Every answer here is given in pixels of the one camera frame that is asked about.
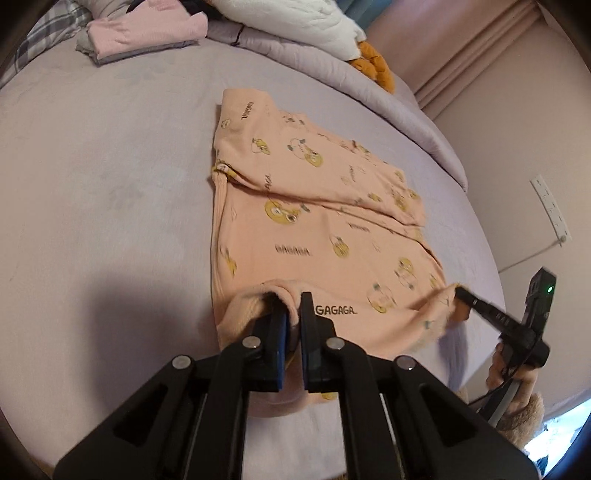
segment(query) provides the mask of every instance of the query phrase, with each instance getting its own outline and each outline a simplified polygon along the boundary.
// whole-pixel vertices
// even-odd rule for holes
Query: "yellow cartoon character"
[[[349,246],[343,242],[343,239],[339,236],[336,236],[330,239],[333,244],[333,250],[335,254],[339,258],[347,258],[349,256]]]
[[[416,240],[417,242],[424,241],[423,232],[421,231],[420,228],[413,228],[412,230],[410,230],[409,237],[412,238],[413,240]]]
[[[237,269],[236,261],[232,257],[230,257],[230,252],[227,248],[225,248],[222,251],[222,255],[224,257],[224,260],[226,261],[226,264],[228,265],[228,268],[230,269],[230,272],[232,273],[232,278],[234,278]]]
[[[369,304],[380,313],[386,313],[388,309],[396,306],[390,289],[388,287],[381,287],[379,283],[373,284],[367,293],[367,297]]]
[[[339,394],[337,392],[321,393],[320,395],[325,400],[336,400],[337,398],[339,398]]]
[[[398,260],[398,268],[395,273],[402,285],[408,287],[410,290],[414,290],[414,283],[417,281],[417,277],[414,276],[413,263],[408,258],[401,257]]]
[[[261,140],[260,138],[252,139],[252,152],[271,155],[271,151],[269,150],[269,147],[267,147],[267,143],[264,140]]]
[[[437,290],[439,288],[439,282],[434,275],[429,275],[429,283],[431,284],[431,288],[433,290]]]
[[[322,155],[306,145],[304,138],[292,138],[289,145],[287,145],[287,149],[293,152],[296,157],[306,160],[315,167],[320,167],[324,161]]]
[[[300,215],[299,209],[288,210],[276,200],[267,200],[265,212],[271,220],[282,225],[296,223]]]
[[[237,178],[238,175],[235,171],[233,171],[228,165],[224,162],[218,162],[215,166],[215,170],[224,172],[228,177],[233,179]]]
[[[355,153],[359,153],[366,160],[369,160],[369,156],[371,155],[371,152],[367,148],[365,148],[362,144],[360,144],[359,142],[356,142],[355,140],[353,140],[353,145],[355,146],[355,150],[357,151]]]
[[[398,192],[392,192],[392,197],[394,198],[394,203],[398,208],[400,208],[403,212],[406,212],[408,210],[406,198],[404,198]]]

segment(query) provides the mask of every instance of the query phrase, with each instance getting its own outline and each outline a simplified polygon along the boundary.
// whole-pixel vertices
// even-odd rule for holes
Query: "power strip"
[[[540,197],[542,205],[544,205],[544,209],[550,218],[550,222],[552,222],[552,226],[554,227],[560,245],[572,240],[573,238],[570,236],[564,216],[560,213],[558,204],[556,203],[556,200],[554,200],[554,195],[552,195],[552,192],[546,185],[542,175],[538,175],[536,178],[530,180],[530,183],[538,194],[538,197]]]

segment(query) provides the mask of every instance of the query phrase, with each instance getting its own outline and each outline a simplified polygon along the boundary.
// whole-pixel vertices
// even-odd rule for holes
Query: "screw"
[[[246,348],[259,348],[261,346],[261,339],[259,337],[256,337],[254,335],[251,335],[250,337],[246,337],[243,341],[242,341],[242,345],[245,346]]]
[[[417,366],[417,363],[411,356],[402,355],[396,359],[396,365],[398,365],[403,370],[412,370]]]
[[[326,341],[326,346],[331,350],[341,350],[345,346],[345,341],[339,337],[331,337]]]
[[[182,370],[191,365],[191,358],[187,355],[179,355],[173,358],[173,367]]]

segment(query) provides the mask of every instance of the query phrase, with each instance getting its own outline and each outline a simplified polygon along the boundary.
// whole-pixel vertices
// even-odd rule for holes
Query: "orange stuffed toy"
[[[359,42],[361,58],[349,60],[349,64],[375,81],[388,93],[394,93],[394,75],[379,52],[366,41]]]

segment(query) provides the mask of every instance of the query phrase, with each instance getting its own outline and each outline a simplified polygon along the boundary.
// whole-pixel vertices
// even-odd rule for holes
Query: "pink curtain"
[[[368,40],[435,118],[540,17],[532,0],[394,0]]]

